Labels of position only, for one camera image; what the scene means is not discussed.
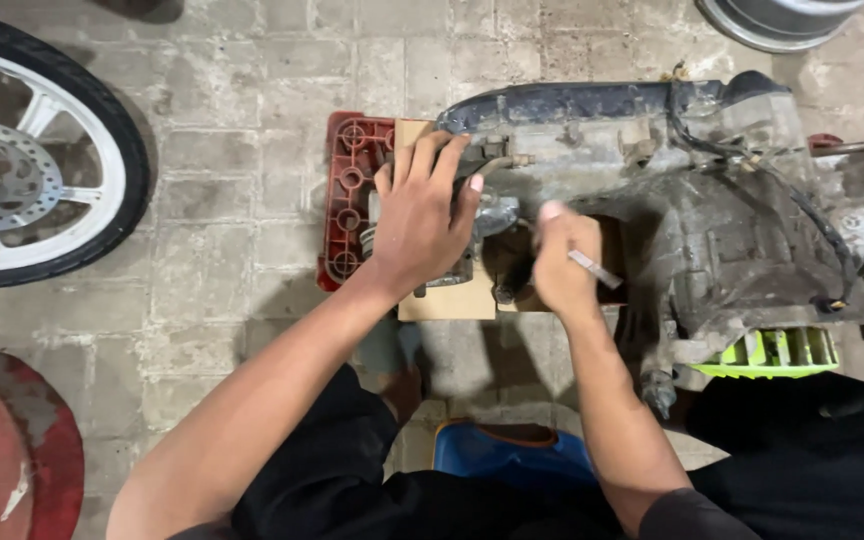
concrete floor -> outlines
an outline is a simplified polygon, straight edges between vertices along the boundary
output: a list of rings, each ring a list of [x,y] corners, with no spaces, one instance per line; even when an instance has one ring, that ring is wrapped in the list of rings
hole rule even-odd
[[[104,80],[157,156],[153,204],[122,247],[76,274],[0,290],[0,349],[57,387],[85,437],[78,540],[104,537],[116,491],[164,432],[322,299],[312,279],[332,111],[435,117],[508,84],[655,80],[685,59],[695,79],[772,74],[798,92],[809,133],[864,140],[864,12],[787,57],[730,41],[685,0],[186,0],[168,26],[81,0],[0,0],[0,19]],[[552,317],[424,330],[450,399],[416,414],[389,471],[426,468],[450,415],[577,429]],[[846,372],[864,379],[858,330],[837,337]],[[672,436],[686,468],[722,456]]]

metal rim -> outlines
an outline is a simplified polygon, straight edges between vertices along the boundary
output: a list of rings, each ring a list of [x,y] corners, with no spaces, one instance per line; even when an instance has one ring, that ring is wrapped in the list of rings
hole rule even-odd
[[[0,239],[0,270],[46,263],[67,255],[93,240],[112,223],[126,191],[126,167],[113,135],[78,98],[40,73],[0,57],[0,73],[21,81],[32,92],[29,106],[14,127],[38,139],[60,113],[66,113],[88,134],[98,153],[102,181],[99,187],[66,185],[60,199],[89,205],[72,226],[54,236],[27,245],[7,247]]]
[[[708,19],[708,21],[712,23],[719,32],[732,38],[738,43],[742,43],[752,49],[758,49],[759,51],[766,53],[789,54],[806,51],[831,40],[842,30],[842,26],[839,26],[825,35],[813,37],[811,39],[788,41],[773,39],[771,37],[759,35],[742,27],[726,15],[725,11],[716,4],[716,0],[698,0],[696,4],[699,6],[699,10],[705,18]]]

black shirt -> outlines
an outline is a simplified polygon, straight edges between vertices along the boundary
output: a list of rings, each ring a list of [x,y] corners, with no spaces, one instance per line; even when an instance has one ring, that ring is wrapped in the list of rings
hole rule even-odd
[[[543,521],[535,527],[532,521],[522,522],[510,538],[533,537],[541,529],[541,538],[556,540],[554,522]],[[683,488],[656,500],[642,518],[640,540],[761,540],[758,534],[738,519],[730,516],[699,492]],[[227,524],[204,523],[174,535],[170,540],[240,540]]]

cable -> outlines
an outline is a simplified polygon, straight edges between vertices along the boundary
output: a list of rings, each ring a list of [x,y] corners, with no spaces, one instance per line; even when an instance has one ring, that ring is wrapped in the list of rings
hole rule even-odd
[[[822,237],[831,246],[842,270],[842,296],[839,298],[816,299],[816,307],[825,313],[842,310],[849,304],[849,297],[852,295],[853,286],[858,278],[858,271],[856,270],[856,264],[853,263],[852,253],[849,251],[849,246],[846,244],[842,234],[822,215],[819,208],[812,204],[809,197],[792,185],[779,169],[765,159],[762,159],[760,155],[750,151],[745,146],[742,137],[737,137],[732,143],[726,144],[702,140],[689,132],[689,128],[686,127],[682,118],[679,117],[680,111],[683,108],[679,103],[680,88],[682,87],[679,75],[684,65],[683,61],[676,64],[675,69],[672,71],[671,87],[669,89],[669,122],[672,124],[676,135],[696,150],[715,154],[726,159],[740,158],[742,166],[750,171],[758,170],[768,174],[780,186],[785,187],[789,191],[789,197],[792,201],[812,220],[819,233],[822,234]]]

